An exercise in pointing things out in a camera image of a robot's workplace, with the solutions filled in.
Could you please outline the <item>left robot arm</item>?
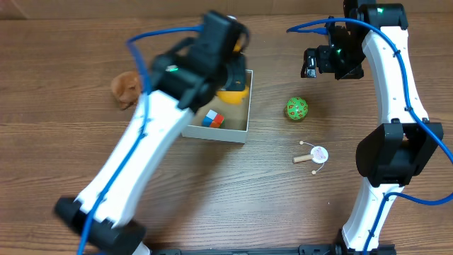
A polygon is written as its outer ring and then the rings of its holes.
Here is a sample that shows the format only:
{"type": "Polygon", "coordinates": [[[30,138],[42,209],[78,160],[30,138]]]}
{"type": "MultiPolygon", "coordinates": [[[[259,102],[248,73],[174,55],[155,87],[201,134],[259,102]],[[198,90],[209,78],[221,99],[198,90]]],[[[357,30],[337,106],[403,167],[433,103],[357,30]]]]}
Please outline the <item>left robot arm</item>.
{"type": "Polygon", "coordinates": [[[201,107],[219,91],[245,86],[250,33],[244,24],[210,11],[185,31],[186,38],[151,64],[136,38],[127,41],[142,82],[134,115],[92,182],[55,205],[55,214],[80,236],[79,254],[87,244],[99,254],[149,253],[146,229],[133,219],[149,179],[201,107]]]}

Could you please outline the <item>yellow toy whale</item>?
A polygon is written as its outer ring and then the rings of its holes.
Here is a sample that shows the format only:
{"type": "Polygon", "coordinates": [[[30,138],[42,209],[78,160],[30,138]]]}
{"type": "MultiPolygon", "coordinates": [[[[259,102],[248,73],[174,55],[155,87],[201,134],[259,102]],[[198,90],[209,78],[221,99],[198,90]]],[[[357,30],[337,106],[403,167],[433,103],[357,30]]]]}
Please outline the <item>yellow toy whale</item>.
{"type": "MultiPolygon", "coordinates": [[[[239,53],[242,53],[242,42],[240,39],[236,41],[236,44],[233,49],[233,57],[235,55],[238,55],[239,53]]],[[[247,73],[246,73],[246,88],[243,91],[222,91],[221,89],[218,90],[217,96],[219,99],[225,103],[229,104],[235,104],[239,105],[240,103],[243,102],[243,100],[247,97],[249,94],[248,92],[249,86],[247,85],[247,73]]]]}

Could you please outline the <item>brown plush toy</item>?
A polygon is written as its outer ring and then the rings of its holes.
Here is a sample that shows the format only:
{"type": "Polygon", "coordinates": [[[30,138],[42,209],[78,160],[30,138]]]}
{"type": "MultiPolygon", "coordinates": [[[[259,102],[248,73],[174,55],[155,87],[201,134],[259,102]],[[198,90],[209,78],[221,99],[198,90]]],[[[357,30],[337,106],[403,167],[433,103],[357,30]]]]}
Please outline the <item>brown plush toy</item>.
{"type": "Polygon", "coordinates": [[[142,93],[140,75],[137,71],[127,71],[119,74],[112,80],[110,87],[122,110],[136,104],[142,93]]]}

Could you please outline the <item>colourful puzzle cube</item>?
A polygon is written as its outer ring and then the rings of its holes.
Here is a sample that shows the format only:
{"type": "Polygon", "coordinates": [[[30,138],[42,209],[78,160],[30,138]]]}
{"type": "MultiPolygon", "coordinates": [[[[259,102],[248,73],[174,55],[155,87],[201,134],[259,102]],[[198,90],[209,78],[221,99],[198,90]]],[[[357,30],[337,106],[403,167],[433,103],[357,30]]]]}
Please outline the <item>colourful puzzle cube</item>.
{"type": "Polygon", "coordinates": [[[206,128],[219,128],[224,122],[224,116],[214,110],[209,110],[202,120],[202,126],[206,128]]]}

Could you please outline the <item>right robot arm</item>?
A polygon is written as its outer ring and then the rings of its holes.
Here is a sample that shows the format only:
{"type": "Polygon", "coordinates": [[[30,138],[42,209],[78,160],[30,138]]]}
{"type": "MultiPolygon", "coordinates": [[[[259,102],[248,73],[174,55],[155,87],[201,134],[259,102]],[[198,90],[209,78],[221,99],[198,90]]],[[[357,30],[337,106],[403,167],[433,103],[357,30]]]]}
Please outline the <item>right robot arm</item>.
{"type": "Polygon", "coordinates": [[[332,73],[336,79],[361,79],[368,61],[376,91],[377,128],[357,146],[362,176],[348,221],[334,243],[302,245],[301,254],[394,254],[379,233],[396,198],[424,169],[436,149],[444,149],[443,128],[430,121],[415,86],[408,53],[408,19],[401,4],[347,0],[341,18],[330,17],[294,27],[318,33],[327,45],[304,53],[301,76],[332,73]]]}

